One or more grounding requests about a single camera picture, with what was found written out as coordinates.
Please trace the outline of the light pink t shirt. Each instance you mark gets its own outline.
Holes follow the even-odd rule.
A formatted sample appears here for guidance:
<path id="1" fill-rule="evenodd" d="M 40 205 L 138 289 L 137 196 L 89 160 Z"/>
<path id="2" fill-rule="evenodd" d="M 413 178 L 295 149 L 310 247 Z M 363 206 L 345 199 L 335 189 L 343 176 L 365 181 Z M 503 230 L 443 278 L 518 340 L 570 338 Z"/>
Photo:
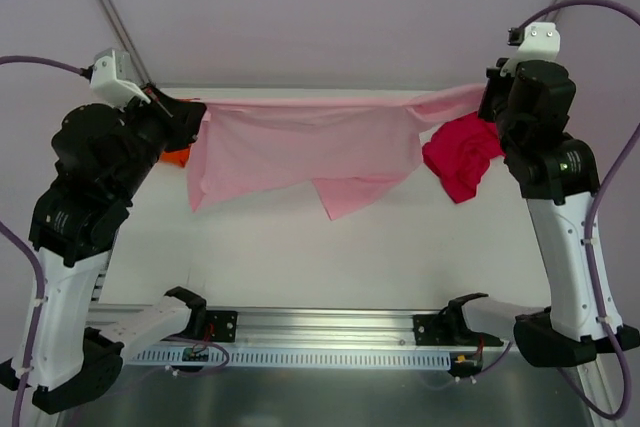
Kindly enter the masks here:
<path id="1" fill-rule="evenodd" d="M 339 219 L 409 177 L 422 162 L 421 134 L 474 112 L 483 91 L 208 100 L 187 164 L 190 206 L 311 182 Z"/>

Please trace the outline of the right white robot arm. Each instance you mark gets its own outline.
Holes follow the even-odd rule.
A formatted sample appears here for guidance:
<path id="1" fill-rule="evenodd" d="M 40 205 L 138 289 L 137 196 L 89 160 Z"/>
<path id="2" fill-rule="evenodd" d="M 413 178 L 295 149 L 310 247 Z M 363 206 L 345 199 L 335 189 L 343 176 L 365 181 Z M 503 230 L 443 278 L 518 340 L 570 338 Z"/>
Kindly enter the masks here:
<path id="1" fill-rule="evenodd" d="M 514 342 L 534 367 L 566 368 L 639 345 L 608 288 L 593 207 L 601 185 L 595 156 L 565 131 L 576 85 L 561 65 L 527 60 L 486 72 L 478 111 L 494 123 L 504 162 L 531 218 L 551 303 L 525 308 L 476 293 L 449 302 L 443 331 L 465 344 L 481 334 Z"/>

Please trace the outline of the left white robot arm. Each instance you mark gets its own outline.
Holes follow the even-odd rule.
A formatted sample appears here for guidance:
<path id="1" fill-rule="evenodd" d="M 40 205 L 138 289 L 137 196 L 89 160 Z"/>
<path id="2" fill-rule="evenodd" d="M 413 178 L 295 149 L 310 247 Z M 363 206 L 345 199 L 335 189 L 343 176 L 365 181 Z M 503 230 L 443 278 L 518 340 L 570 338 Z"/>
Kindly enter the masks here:
<path id="1" fill-rule="evenodd" d="M 206 107 L 153 85 L 120 108 L 102 103 L 69 112 L 53 136 L 55 180 L 35 204 L 21 250 L 32 264 L 32 314 L 22 350 L 1 366 L 1 382 L 57 414 L 104 395 L 123 365 L 153 344 L 179 335 L 199 339 L 206 302 L 183 287 L 102 329 L 87 325 L 97 282 L 133 199 L 165 152 L 197 138 Z"/>

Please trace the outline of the orange t shirt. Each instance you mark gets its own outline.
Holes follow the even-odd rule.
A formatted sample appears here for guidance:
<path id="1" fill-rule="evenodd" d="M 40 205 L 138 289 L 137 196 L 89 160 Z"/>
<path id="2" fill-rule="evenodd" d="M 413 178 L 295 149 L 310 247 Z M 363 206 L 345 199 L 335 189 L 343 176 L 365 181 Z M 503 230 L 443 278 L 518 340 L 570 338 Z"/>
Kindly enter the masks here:
<path id="1" fill-rule="evenodd" d="M 199 101 L 199 102 L 201 102 L 199 99 L 183 99 L 183 100 L 191 100 L 191 101 Z M 162 121 L 163 121 L 164 127 L 165 127 L 166 132 L 167 132 L 167 142 L 168 142 L 168 138 L 169 138 L 169 135 L 172 132 L 172 130 L 175 127 L 177 127 L 179 124 L 185 124 L 186 122 L 177 121 L 163 106 L 162 106 L 162 109 L 161 109 L 161 114 L 162 114 Z M 184 150 L 181 150 L 181 151 L 168 152 L 167 151 L 167 144 L 166 144 L 164 152 L 161 155 L 161 160 L 169 162 L 169 163 L 173 163 L 173 164 L 176 164 L 176 165 L 179 165 L 181 167 L 184 167 L 186 165 L 188 159 L 189 159 L 191 146 L 188 147 L 187 149 L 184 149 Z"/>

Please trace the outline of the magenta t shirt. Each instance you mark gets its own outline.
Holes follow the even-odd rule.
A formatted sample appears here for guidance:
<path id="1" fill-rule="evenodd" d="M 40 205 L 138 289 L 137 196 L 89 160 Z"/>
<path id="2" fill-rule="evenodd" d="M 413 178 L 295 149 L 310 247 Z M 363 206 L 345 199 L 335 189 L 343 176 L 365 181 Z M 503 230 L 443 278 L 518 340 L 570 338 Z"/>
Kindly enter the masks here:
<path id="1" fill-rule="evenodd" d="M 423 163 L 455 204 L 477 195 L 491 161 L 501 156 L 495 126 L 475 113 L 446 122 L 422 146 Z"/>

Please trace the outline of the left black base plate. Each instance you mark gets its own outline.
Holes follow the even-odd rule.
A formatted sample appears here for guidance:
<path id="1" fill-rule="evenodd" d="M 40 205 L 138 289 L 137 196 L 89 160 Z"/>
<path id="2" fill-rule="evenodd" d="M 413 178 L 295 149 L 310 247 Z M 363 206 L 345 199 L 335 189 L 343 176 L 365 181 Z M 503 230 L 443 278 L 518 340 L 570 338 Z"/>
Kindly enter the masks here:
<path id="1" fill-rule="evenodd" d="M 208 310 L 205 315 L 203 341 L 234 343 L 238 312 L 232 310 Z"/>

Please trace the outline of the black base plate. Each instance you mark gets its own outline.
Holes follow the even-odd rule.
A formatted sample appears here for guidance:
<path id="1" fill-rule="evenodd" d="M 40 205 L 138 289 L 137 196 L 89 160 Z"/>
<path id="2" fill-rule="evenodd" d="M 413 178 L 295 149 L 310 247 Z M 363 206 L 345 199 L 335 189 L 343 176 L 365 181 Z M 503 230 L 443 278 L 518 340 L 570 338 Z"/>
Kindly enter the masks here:
<path id="1" fill-rule="evenodd" d="M 208 310 L 205 315 L 203 341 L 234 343 L 238 312 L 232 310 Z"/>
<path id="2" fill-rule="evenodd" d="M 414 341 L 417 346 L 499 347 L 503 341 L 494 335 L 469 329 L 452 313 L 428 313 L 412 316 Z"/>

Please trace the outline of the aluminium mounting rail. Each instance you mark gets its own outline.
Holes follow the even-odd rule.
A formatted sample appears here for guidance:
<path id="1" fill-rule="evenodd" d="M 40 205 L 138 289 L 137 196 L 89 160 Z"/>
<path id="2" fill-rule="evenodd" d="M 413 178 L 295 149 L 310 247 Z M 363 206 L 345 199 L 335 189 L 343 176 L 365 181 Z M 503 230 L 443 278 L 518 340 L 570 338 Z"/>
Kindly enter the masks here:
<path id="1" fill-rule="evenodd" d="M 126 327 L 169 318 L 170 311 L 178 309 L 174 302 L 161 301 L 156 305 L 92 304 L 86 327 L 104 330 L 116 324 Z M 208 307 L 208 310 L 238 312 L 234 343 L 214 343 L 227 346 L 319 349 L 374 349 L 415 346 L 412 316 L 437 313 L 411 310 L 353 310 L 353 309 L 285 309 L 266 307 Z M 204 345 L 204 327 L 196 329 L 195 337 L 181 333 L 186 328 L 190 310 L 186 308 L 186 321 L 171 321 L 178 330 L 169 336 L 179 340 L 165 342 Z"/>

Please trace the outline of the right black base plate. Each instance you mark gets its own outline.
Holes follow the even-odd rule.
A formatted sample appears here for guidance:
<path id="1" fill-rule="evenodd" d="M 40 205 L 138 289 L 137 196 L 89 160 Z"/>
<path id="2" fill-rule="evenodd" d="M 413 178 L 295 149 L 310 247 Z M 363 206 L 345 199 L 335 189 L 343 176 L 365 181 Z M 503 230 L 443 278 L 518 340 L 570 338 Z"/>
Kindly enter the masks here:
<path id="1" fill-rule="evenodd" d="M 494 335 L 469 329 L 452 313 L 428 313 L 412 316 L 414 341 L 417 346 L 499 347 L 503 341 Z"/>

